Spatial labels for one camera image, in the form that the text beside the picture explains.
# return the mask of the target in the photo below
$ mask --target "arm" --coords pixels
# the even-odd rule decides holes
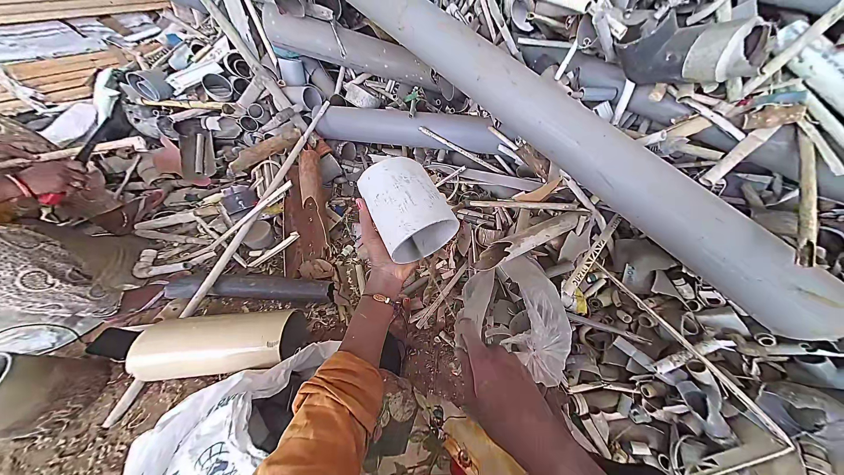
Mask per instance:
[[[88,180],[84,170],[84,165],[77,161],[44,161],[17,173],[3,174],[0,203],[21,196],[70,193],[84,188]]]
[[[528,473],[603,475],[551,411],[522,362],[503,347],[487,347],[468,319],[459,320],[464,399],[490,438]]]
[[[9,180],[7,175],[0,177],[0,203],[23,195],[24,193],[18,188],[18,185]]]
[[[372,267],[365,293],[394,299],[415,264],[394,264],[363,200],[358,207]],[[256,475],[360,474],[366,438],[381,410],[383,384],[377,366],[392,313],[391,305],[361,298],[338,352],[301,386],[293,420]]]

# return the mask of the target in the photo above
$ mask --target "red bangle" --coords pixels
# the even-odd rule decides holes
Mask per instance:
[[[26,183],[21,181],[20,178],[15,177],[14,175],[4,175],[4,177],[8,178],[10,182],[14,183],[14,186],[18,187],[18,189],[20,190],[20,193],[24,197],[32,198],[33,196],[35,196],[35,194],[32,193],[32,190],[30,189],[30,187],[28,187],[26,185]]]

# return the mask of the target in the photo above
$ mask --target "plastic sheet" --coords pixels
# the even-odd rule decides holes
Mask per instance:
[[[531,326],[501,343],[517,345],[519,350],[514,353],[535,382],[557,386],[565,380],[565,360],[571,350],[571,324],[565,305],[535,261],[520,256],[502,264],[501,269],[522,291]]]

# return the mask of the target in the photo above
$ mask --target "bracelet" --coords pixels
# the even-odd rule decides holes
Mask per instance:
[[[395,298],[389,298],[386,295],[381,295],[380,293],[365,293],[361,295],[361,297],[372,297],[372,300],[375,300],[376,302],[386,303],[390,306],[393,306],[398,303]]]
[[[26,185],[26,183],[22,182],[20,180],[20,178],[15,177],[14,175],[4,175],[4,177],[8,178],[10,182],[14,183],[14,186],[18,187],[18,189],[20,190],[20,193],[24,197],[32,198],[33,196],[35,196],[35,194],[32,193],[32,190],[30,189],[30,187],[28,187]]]

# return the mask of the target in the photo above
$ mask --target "wristband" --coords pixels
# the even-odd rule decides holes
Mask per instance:
[[[32,190],[30,189],[30,187],[27,186],[26,183],[21,181],[20,178],[15,177],[14,175],[4,175],[4,177],[8,178],[10,182],[14,183],[14,186],[18,187],[18,189],[20,190],[20,193],[24,197],[32,198],[33,196],[35,196],[35,194],[32,193]]]
[[[386,295],[381,295],[380,293],[365,293],[361,295],[361,297],[369,297],[378,303],[384,303],[386,305],[389,305],[390,307],[392,307],[394,314],[402,310],[401,299],[389,298]]]

